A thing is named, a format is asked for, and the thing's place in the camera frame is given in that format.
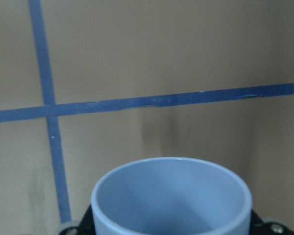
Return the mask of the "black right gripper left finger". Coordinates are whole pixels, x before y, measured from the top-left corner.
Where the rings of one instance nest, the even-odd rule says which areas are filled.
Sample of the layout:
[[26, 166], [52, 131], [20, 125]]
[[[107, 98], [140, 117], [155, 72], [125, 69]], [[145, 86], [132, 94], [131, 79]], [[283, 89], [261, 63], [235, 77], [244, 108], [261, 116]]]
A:
[[93, 212], [89, 206], [77, 228], [78, 235], [95, 235]]

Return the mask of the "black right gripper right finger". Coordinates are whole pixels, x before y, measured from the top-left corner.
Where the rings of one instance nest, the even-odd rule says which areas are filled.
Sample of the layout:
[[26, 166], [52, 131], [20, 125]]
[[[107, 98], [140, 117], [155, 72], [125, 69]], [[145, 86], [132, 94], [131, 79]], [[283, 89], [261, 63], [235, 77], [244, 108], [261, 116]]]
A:
[[250, 235], [264, 235], [265, 234], [265, 224], [263, 220], [257, 215], [257, 213], [252, 210], [251, 218], [250, 218], [250, 227], [249, 234]]

